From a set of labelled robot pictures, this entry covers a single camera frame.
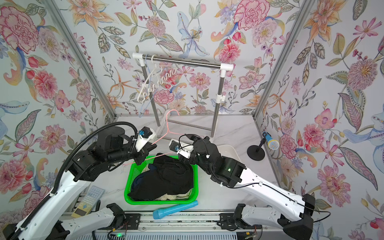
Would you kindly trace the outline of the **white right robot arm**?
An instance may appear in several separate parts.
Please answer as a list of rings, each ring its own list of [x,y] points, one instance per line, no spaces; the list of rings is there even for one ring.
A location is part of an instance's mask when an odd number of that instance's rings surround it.
[[[283,230],[295,240],[308,240],[313,234],[313,213],[316,199],[286,191],[261,178],[243,163],[220,154],[209,137],[186,135],[192,143],[188,161],[198,165],[210,175],[211,180],[232,190],[241,190],[265,203],[268,207],[238,204],[230,221],[236,229],[267,226]]]

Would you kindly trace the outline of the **beige shorts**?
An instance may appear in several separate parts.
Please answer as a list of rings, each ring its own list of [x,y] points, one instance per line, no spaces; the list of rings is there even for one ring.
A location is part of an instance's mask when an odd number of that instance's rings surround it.
[[[179,201],[179,200],[186,200],[191,195],[192,190],[189,190],[185,194],[177,194],[177,195],[169,195],[164,194],[156,199],[156,201]]]

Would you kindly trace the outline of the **white hanger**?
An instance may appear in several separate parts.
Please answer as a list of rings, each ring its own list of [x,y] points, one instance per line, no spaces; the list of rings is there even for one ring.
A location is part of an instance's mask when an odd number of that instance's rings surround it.
[[[145,56],[146,55],[142,56],[140,54],[135,54],[135,58],[139,60],[141,67],[144,66],[143,58]],[[164,85],[172,76],[175,76],[178,73],[177,69],[168,67],[168,72],[165,73],[164,76],[162,76],[162,72],[166,69],[166,67],[157,65],[155,62],[163,62],[163,61],[155,60],[155,57],[158,57],[158,56],[148,55],[148,60],[150,60],[151,63],[154,65],[154,68],[152,69],[153,71],[153,75],[152,75],[153,92],[152,93],[155,93],[161,85]]]

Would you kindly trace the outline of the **pink hanger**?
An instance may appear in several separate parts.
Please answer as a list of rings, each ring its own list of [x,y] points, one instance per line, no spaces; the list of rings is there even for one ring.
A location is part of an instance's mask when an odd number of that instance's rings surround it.
[[[175,122],[175,121],[171,121],[169,120],[169,117],[171,117],[171,112],[176,112],[177,115],[179,116],[180,114],[176,111],[176,110],[167,110],[165,112],[165,114],[162,116],[162,118],[160,119],[160,121],[156,124],[158,125],[157,128],[153,128],[153,126],[142,126],[143,127],[149,127],[149,128],[152,128],[155,132],[156,132],[156,137],[154,138],[154,142],[152,142],[152,144],[157,144],[158,141],[160,140],[166,140],[168,139],[167,138],[167,135],[171,134],[171,135],[182,135],[182,134],[179,134],[179,133],[175,133],[175,132],[172,132],[169,128],[169,123],[170,122],[173,122],[173,123],[176,123],[176,124],[179,124],[179,125],[182,125],[183,123],[179,123],[179,122]]]

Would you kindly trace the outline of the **black shorts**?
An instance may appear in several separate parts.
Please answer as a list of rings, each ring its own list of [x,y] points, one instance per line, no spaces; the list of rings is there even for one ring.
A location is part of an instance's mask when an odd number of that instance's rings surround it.
[[[130,189],[128,197],[133,201],[155,201],[164,194],[185,194],[193,189],[194,170],[191,165],[162,154],[157,154],[150,164],[157,167],[159,181],[149,191],[139,190],[138,192],[132,192]]]

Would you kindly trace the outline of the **navy blue shorts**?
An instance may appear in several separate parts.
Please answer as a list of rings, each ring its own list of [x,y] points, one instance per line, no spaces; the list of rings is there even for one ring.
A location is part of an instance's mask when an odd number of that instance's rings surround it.
[[[139,190],[151,190],[159,181],[158,169],[155,165],[147,165],[143,172],[139,174],[131,185],[132,192],[138,192]]]

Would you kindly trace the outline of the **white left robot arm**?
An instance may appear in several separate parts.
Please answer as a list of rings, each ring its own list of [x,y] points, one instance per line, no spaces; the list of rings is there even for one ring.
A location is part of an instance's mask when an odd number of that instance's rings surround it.
[[[5,227],[6,239],[70,240],[98,229],[122,226],[125,212],[115,203],[77,219],[62,221],[60,218],[102,173],[111,172],[129,160],[142,164],[156,148],[155,137],[153,129],[137,130],[129,122],[107,124],[86,136],[65,159],[53,188],[32,212],[19,223]]]

